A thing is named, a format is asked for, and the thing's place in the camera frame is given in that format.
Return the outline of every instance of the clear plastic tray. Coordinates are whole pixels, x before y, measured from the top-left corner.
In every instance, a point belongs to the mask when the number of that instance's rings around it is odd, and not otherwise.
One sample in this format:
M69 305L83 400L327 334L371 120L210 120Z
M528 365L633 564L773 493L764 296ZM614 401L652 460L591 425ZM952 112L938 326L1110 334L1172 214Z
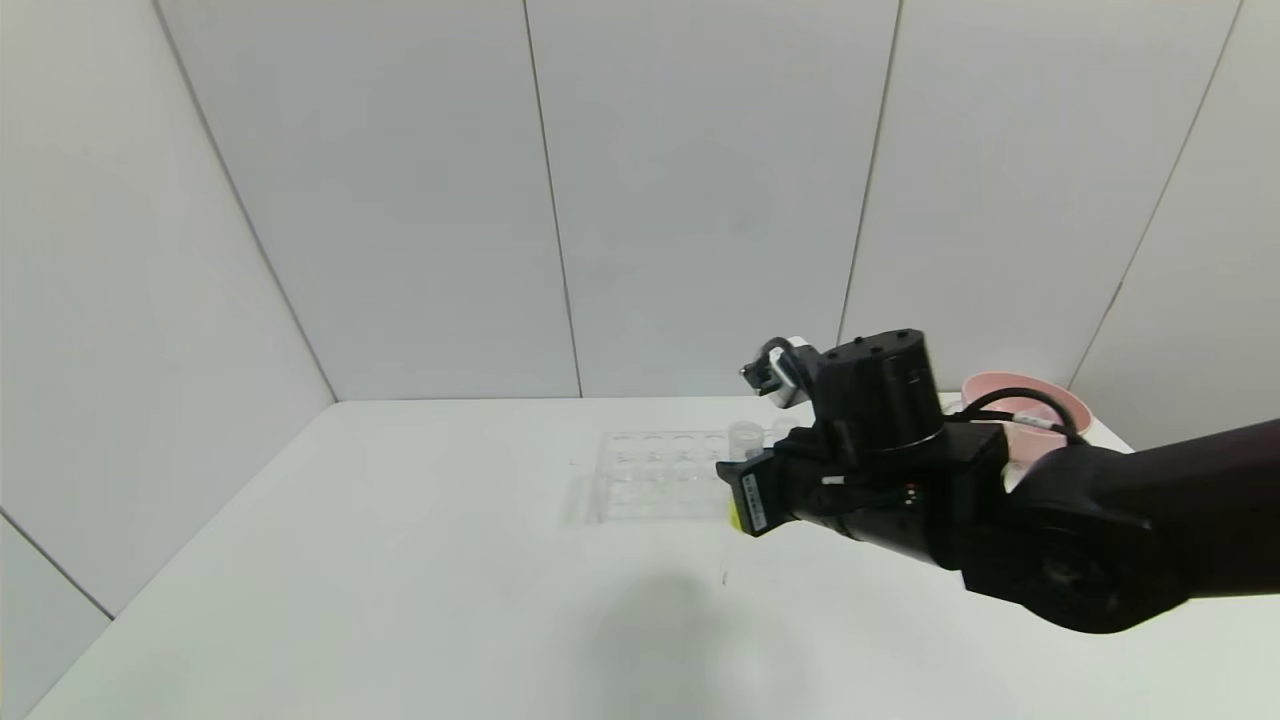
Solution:
M724 432L604 433L586 519L727 518L728 486L716 475L727 454Z

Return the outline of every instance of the pink bowl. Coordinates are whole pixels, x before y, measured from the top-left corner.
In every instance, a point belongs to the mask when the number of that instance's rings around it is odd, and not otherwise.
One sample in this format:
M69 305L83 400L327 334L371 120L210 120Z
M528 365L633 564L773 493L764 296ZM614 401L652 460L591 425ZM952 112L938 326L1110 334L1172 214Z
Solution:
M1050 395L1053 400L1061 402L1071 416L1075 418L1075 424L1079 427L1080 434L1084 434L1089 429L1089 425L1093 424L1093 413L1089 411L1089 407L1084 402L1080 402L1079 397L1053 383L1030 375L1019 375L1018 373L978 373L966 379L960 387L960 397L964 400L965 406L968 406L983 395L1006 387L1027 387ZM1048 405L1029 397L1000 400L992 402L988 409L1002 410L1005 413L1027 413L1037 418L1053 420L1055 423L1061 420L1057 413ZM1034 462L1046 452L1066 445L1066 438L1059 433L1018 423L1005 423L1005 434L1009 436L1009 457L1018 462Z

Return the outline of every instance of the label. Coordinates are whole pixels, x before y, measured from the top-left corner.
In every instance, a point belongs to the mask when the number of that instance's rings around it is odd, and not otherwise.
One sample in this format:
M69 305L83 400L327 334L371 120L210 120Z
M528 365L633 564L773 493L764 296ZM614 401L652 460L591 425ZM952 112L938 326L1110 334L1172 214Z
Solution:
M746 497L746 509L751 512L751 530L760 532L768 527L769 520L764 516L764 501L760 500L760 486L755 483L755 475L742 475L742 496Z

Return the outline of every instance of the wall seam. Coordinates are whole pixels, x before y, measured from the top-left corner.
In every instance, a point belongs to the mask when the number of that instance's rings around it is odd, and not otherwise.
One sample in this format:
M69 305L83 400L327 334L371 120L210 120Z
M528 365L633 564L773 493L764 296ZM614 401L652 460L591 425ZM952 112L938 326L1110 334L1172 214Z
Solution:
M54 560L54 556L50 555L44 548L44 546L41 546L38 542L36 542L36 538L31 537L31 533L28 533L22 527L22 524L19 524L17 520L14 520L13 515L10 515L9 511L4 506L0 506L0 519L3 519L5 523L8 523L9 527L13 528L14 532L18 533L22 537L22 539L27 541L27 543L32 548L35 548L36 552L38 552L40 556L44 557L45 561L49 562L54 568L54 570L58 570L58 574L61 575L63 579L65 579L73 588L76 588L77 592L79 592L82 596L84 596L84 600L87 600L90 602L90 605L92 605L93 607L96 607L97 611L101 612L102 615L105 615L108 620L113 620L113 621L115 620L115 615L113 615L101 602L99 602L97 598L93 597L93 594L90 593L84 588L84 585L79 584L76 580L76 578L73 578L72 574L67 571L67 568L63 568L63 565L60 562L58 562L56 560Z
M1093 350L1093 343L1097 342L1098 336L1102 334L1102 325L1107 322L1107 315L1111 314L1112 307L1116 305L1116 300L1120 299L1120 291L1124 288L1124 283L1129 279L1129 272L1133 269L1134 261L1138 259L1138 252L1142 250L1142 243L1147 241L1147 233L1151 232L1151 224L1156 220L1156 214L1160 213L1160 205L1165 201L1165 193L1169 192L1169 186L1174 181L1174 174L1178 172L1178 165L1183 160L1183 152L1187 151L1187 145L1192 140L1192 133L1196 132L1196 123L1199 122L1201 110L1204 109L1204 101L1208 99L1208 92L1213 87L1213 79L1217 78L1217 69L1222 65L1222 58L1226 56L1226 47L1231 44L1231 35L1235 32L1235 22L1240 18L1240 8L1244 6L1245 0L1239 0L1235 4L1235 13L1231 15L1231 24L1226 27L1226 35L1222 37L1222 47L1217 51L1217 60L1213 61L1213 69L1208 73L1208 82L1204 83L1204 92L1201 94L1201 100L1196 105L1196 111L1192 114L1192 122L1187 126L1187 135L1183 136L1183 143L1178 147L1178 155L1174 156L1174 164L1169 168L1169 174L1165 177L1165 184L1160 188L1160 195L1156 197L1156 205L1151 209L1151 215L1147 217L1147 224L1142 228L1142 234L1138 236L1138 243L1133 249L1133 254L1129 255L1129 263L1124 266L1124 273L1120 274L1120 282L1116 283L1115 292L1111 293L1111 302L1107 304L1107 309L1102 311L1102 316L1098 318L1097 327L1093 328L1093 334L1089 337L1089 342L1084 346L1084 352L1080 354L1080 361L1075 364L1075 372L1071 373L1071 379L1066 383L1070 388L1075 384L1075 380L1080 375L1080 370L1084 369L1084 361L1089 357L1089 351Z
M884 105L888 102L888 83L893 76L893 58L897 54L897 33L902 27L902 3L897 1L897 14L893 17L893 37L888 44L888 61L884 63L884 86L881 88L881 106L876 115L876 133L872 136L872 156L867 161L867 182L863 184L863 204L858 209L858 231L854 233L854 256L849 260L849 279L845 283L845 301L840 306L840 324L836 327L836 343L844 341L845 315L849 314L849 299L854 293L854 268L858 265L858 249L863 245L863 224L867 220L867 202L872 196L872 177L876 172L876 158L879 152L879 133L884 126Z
M324 380L325 388L329 391L329 402L337 402L338 393L333 389L333 383L329 380L329 373L325 372L324 365L320 363L320 356L316 355L315 346L311 343L311 338L307 337L307 331L302 327L302 320L298 319L298 313L293 307L289 295L284 292L284 286L280 283L280 275L275 272L275 265L271 264L271 259L268 256L266 249L262 246L262 238L257 233L253 218L250 217L248 208L244 205L244 199L241 196L239 188L236 187L234 178L232 178L230 168L227 167L227 159L223 156L223 150L218 146L218 141L214 138L212 127L210 127L209 118L205 115L205 108L200 104L200 97L196 95L196 86L191 82L191 74L187 73L187 65L182 61L182 55L178 53L178 44L174 41L173 31L169 28L169 20L165 19L164 10L160 8L160 0L152 0L151 4L155 8L156 18L160 22L160 29L164 32L165 41L169 44L169 53L173 55L173 60L178 65L178 73L182 74L182 82L187 87L187 96L191 99L191 104L196 109L196 117L200 118L200 127L205 131L205 138L209 141L209 146L214 149L214 156L218 158L218 165L223 170L223 178L227 181L227 187L232 191L232 197L236 199L236 206L239 208L241 217L244 218L244 224L248 227L250 236L253 238L257 254L262 259L262 264L266 265L266 272L271 277L271 282L275 283L275 290L279 291L280 299L284 300L284 307L288 309L289 316L293 319L293 327L298 329L298 334L302 337L302 343L306 346L307 352L311 354L311 361L315 363L316 370L320 373L320 379Z

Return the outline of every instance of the table surface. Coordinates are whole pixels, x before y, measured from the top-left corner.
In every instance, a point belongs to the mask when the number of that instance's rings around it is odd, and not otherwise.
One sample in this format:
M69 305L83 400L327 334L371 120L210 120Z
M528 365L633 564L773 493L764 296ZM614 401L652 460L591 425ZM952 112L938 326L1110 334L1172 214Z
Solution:
M751 539L566 512L602 432L776 416L735 397L335 405L29 717L1280 716L1276 598L1091 637L801 523Z

